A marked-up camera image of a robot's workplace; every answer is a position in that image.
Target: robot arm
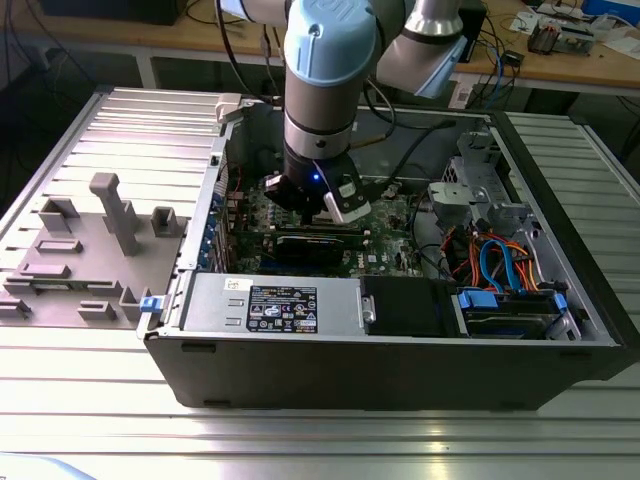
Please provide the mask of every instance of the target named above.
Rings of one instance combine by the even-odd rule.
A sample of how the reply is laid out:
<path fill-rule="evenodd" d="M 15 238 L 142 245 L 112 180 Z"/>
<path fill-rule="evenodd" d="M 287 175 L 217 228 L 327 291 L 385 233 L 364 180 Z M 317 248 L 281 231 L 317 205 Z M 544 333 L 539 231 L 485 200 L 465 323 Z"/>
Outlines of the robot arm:
<path fill-rule="evenodd" d="M 287 24 L 282 175 L 267 195 L 310 220 L 336 223 L 370 212 L 348 155 L 363 82 L 435 97 L 464 49 L 460 0 L 217 0 L 228 13 Z"/>

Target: black box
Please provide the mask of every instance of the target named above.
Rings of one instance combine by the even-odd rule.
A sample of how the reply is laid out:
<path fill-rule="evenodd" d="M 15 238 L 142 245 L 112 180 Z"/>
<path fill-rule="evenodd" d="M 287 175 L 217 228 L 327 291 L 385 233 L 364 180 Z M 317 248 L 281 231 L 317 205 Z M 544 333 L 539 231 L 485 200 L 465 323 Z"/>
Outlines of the black box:
<path fill-rule="evenodd" d="M 40 0 L 45 15 L 173 25 L 188 0 Z"/>
<path fill-rule="evenodd" d="M 469 63 L 473 49 L 476 46 L 482 24 L 487 16 L 487 9 L 480 0 L 462 0 L 462 5 L 458 11 L 462 23 L 462 34 L 467 37 L 467 45 L 460 56 L 459 63 Z"/>

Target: power supply label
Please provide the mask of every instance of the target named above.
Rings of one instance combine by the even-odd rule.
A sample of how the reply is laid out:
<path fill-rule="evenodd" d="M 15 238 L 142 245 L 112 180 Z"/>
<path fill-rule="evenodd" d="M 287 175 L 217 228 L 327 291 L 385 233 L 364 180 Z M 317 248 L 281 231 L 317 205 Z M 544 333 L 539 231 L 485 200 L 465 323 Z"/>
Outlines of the power supply label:
<path fill-rule="evenodd" d="M 318 333 L 317 289 L 252 286 L 247 330 L 261 333 Z"/>

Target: power connector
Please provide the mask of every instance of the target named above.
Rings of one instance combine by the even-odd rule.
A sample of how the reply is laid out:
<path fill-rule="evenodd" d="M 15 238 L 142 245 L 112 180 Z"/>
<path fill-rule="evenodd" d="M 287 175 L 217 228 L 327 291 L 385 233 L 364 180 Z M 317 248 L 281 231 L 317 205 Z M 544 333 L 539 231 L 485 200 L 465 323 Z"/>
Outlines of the power connector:
<path fill-rule="evenodd" d="M 503 65 L 508 65 L 513 68 L 520 68 L 522 62 L 524 61 L 524 55 L 518 52 L 514 52 L 513 50 L 507 50 L 500 57 Z"/>

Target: motherboard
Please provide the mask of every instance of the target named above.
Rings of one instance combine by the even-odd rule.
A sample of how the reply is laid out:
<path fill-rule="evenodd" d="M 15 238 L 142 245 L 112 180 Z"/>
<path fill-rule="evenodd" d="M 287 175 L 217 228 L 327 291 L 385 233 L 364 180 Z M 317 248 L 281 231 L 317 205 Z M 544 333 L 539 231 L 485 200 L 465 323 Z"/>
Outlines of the motherboard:
<path fill-rule="evenodd" d="M 301 216 L 265 197 L 260 188 L 229 194 L 229 270 L 244 274 L 357 278 L 422 276 L 411 242 L 411 200 L 391 190 L 371 214 L 335 225 L 327 212 L 303 225 Z"/>

